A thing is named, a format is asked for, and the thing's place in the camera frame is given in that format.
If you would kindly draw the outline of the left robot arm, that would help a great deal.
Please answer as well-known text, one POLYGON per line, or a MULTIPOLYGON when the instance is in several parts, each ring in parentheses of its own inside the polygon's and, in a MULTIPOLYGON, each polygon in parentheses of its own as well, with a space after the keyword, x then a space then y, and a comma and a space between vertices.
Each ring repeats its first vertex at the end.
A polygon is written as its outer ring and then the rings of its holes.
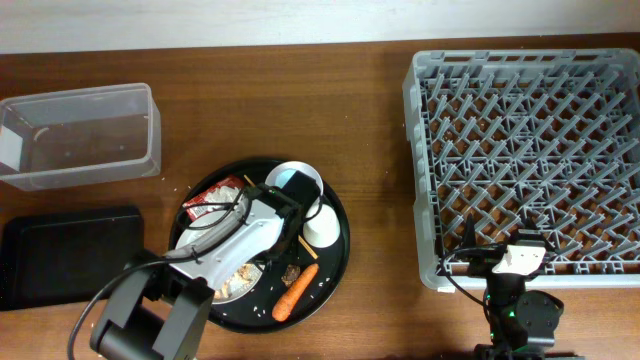
POLYGON ((285 169, 273 181, 247 185, 211 202, 215 219, 163 256, 140 256, 105 285, 108 300, 89 340, 106 359, 192 359, 216 292, 254 257, 290 241, 322 203, 315 171, 285 169))

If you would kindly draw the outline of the red snack wrapper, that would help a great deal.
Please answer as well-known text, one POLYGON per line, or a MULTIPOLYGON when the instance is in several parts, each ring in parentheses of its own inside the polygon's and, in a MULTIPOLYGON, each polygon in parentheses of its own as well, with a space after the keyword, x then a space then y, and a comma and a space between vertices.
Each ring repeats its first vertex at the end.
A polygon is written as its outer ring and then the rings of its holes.
POLYGON ((183 204, 191 221, 221 209, 220 203, 231 203, 244 188, 245 183, 230 175, 183 204))

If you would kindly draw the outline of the white plate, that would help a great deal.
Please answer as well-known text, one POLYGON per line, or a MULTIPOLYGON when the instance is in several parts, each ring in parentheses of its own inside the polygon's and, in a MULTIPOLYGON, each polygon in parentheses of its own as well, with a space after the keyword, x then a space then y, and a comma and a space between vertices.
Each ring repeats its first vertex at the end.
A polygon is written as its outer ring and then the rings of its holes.
MULTIPOLYGON (((185 230, 179 237, 176 248, 194 242, 205 233, 205 230, 185 230)), ((212 300, 213 305, 222 305, 233 302, 250 292, 263 275, 264 266, 247 262, 223 284, 220 290, 216 290, 212 300)))

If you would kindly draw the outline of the white tissue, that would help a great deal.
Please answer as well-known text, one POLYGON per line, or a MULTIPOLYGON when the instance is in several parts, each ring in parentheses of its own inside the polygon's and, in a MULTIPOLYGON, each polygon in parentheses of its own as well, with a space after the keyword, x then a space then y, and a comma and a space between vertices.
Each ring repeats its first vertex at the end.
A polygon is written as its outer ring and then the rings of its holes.
POLYGON ((217 187, 208 191, 204 196, 204 203, 213 207, 222 207, 243 199, 242 189, 230 186, 217 187))

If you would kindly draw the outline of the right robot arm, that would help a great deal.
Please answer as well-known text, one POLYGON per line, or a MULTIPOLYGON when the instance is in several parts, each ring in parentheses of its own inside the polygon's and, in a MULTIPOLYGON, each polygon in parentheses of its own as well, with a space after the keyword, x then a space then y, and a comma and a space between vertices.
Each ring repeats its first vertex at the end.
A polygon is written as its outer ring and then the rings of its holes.
POLYGON ((506 241, 485 246, 476 242, 473 218, 466 219, 458 256, 469 262, 469 277, 486 282, 481 305, 491 338, 489 344, 474 348, 476 359, 543 359, 554 346, 564 303, 549 293, 527 288, 553 251, 554 246, 530 219, 506 241))

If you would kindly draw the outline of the orange carrot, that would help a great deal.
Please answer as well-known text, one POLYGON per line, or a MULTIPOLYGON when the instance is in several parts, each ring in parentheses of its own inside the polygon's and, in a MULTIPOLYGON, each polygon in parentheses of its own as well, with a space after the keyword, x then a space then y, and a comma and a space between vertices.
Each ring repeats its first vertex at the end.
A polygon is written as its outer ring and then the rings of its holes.
POLYGON ((291 287, 279 298, 272 309, 272 317, 278 322, 284 322, 292 313, 295 305, 303 295, 306 288, 312 282, 319 271, 318 264, 308 266, 291 285, 291 287))

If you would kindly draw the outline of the rice and food scraps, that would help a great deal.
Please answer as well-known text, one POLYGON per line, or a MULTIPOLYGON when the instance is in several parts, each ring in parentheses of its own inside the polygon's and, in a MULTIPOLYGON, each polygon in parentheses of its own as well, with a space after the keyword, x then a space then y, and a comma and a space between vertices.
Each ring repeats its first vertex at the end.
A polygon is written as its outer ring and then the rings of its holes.
POLYGON ((250 291, 262 276, 262 269, 251 263, 242 265, 224 284, 214 293, 214 304, 223 304, 242 297, 250 291))

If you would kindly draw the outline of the brown food chunk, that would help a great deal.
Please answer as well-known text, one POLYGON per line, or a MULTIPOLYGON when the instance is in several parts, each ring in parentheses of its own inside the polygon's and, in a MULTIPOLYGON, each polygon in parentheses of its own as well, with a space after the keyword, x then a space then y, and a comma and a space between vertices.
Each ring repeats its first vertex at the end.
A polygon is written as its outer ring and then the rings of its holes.
POLYGON ((289 288, 298 279, 301 274, 301 268, 297 265, 290 264, 287 266, 284 274, 281 276, 281 281, 289 288))

